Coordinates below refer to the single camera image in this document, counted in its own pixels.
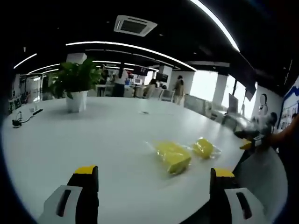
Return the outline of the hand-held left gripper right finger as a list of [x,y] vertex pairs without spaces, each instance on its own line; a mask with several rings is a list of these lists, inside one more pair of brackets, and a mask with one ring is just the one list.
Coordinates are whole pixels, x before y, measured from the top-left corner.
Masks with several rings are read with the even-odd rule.
[[241,188],[232,172],[212,168],[210,176],[211,224],[267,224],[261,202]]

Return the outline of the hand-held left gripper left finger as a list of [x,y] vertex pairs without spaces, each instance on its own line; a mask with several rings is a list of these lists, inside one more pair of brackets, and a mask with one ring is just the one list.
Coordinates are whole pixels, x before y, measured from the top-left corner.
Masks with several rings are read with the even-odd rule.
[[95,165],[74,171],[44,202],[39,224],[96,224],[98,222],[99,175]]

